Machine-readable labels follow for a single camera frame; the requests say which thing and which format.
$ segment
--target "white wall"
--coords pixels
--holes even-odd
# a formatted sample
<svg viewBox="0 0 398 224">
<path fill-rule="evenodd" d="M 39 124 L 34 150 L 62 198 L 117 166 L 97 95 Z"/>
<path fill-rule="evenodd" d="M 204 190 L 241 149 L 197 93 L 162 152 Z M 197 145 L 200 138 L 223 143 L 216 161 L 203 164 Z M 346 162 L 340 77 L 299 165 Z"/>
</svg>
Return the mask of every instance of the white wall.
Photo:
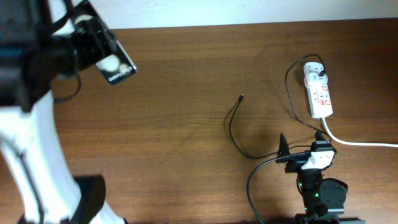
<svg viewBox="0 0 398 224">
<path fill-rule="evenodd" d="M 398 0 L 91 0 L 91 2 L 112 29 L 398 17 Z"/>
</svg>

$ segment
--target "cable tip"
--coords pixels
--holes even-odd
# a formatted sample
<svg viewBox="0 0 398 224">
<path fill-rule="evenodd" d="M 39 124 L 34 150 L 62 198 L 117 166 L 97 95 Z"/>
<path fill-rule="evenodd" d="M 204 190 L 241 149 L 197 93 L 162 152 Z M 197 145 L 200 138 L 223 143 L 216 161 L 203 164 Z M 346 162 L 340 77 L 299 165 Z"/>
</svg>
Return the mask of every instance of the cable tip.
<svg viewBox="0 0 398 224">
<path fill-rule="evenodd" d="M 242 94 L 239 96 L 239 102 L 241 102 L 241 101 L 243 100 L 243 97 L 244 97 L 244 94 L 242 93 Z"/>
</svg>

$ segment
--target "white power strip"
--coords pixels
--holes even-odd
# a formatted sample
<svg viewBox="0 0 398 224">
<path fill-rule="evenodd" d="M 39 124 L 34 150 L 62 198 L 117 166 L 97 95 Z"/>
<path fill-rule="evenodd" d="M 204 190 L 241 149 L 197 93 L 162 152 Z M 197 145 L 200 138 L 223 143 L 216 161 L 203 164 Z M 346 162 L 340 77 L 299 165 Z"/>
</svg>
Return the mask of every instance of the white power strip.
<svg viewBox="0 0 398 224">
<path fill-rule="evenodd" d="M 318 62 L 308 62 L 304 65 L 304 84 L 307 87 L 313 118 L 326 118 L 333 114 L 328 88 L 328 76 L 320 76 L 323 65 Z"/>
</svg>

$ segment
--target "power outlet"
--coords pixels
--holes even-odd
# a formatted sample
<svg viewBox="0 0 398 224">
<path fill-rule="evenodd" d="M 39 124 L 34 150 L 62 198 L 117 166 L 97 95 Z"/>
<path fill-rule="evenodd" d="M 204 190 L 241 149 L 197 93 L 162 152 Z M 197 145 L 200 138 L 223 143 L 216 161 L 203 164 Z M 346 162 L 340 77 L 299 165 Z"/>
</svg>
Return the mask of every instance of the power outlet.
<svg viewBox="0 0 398 224">
<path fill-rule="evenodd" d="M 328 88 L 328 76 L 320 77 L 324 70 L 318 62 L 308 62 L 304 65 L 304 84 L 307 87 L 311 115 L 315 119 L 326 118 L 333 114 Z"/>
</svg>

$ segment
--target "wooden table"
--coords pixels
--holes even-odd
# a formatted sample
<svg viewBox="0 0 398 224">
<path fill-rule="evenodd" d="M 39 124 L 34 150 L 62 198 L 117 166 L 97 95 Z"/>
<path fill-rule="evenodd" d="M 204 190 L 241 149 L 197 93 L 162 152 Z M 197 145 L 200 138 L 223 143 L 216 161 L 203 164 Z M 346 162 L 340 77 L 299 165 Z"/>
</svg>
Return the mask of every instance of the wooden table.
<svg viewBox="0 0 398 224">
<path fill-rule="evenodd" d="M 244 93 L 233 133 L 253 155 L 276 151 L 281 132 L 291 146 L 314 141 L 314 130 L 294 120 L 284 85 L 288 67 L 306 54 L 320 54 L 327 67 L 335 136 L 397 141 L 398 19 L 116 33 L 139 72 L 110 86 L 90 68 L 81 73 L 80 94 L 56 105 L 55 114 L 71 172 L 104 175 L 107 201 L 131 223 L 254 220 L 246 181 L 262 161 L 234 148 L 227 115 Z M 298 115 L 319 127 L 302 66 L 292 70 L 290 89 Z M 71 80 L 54 92 L 73 88 Z M 333 145 L 338 155 L 325 177 L 349 185 L 344 217 L 396 223 L 397 149 Z M 22 202 L 4 161 L 0 171 L 0 222 L 15 223 Z M 295 178 L 282 164 L 256 174 L 252 197 L 266 220 L 304 212 Z"/>
</svg>

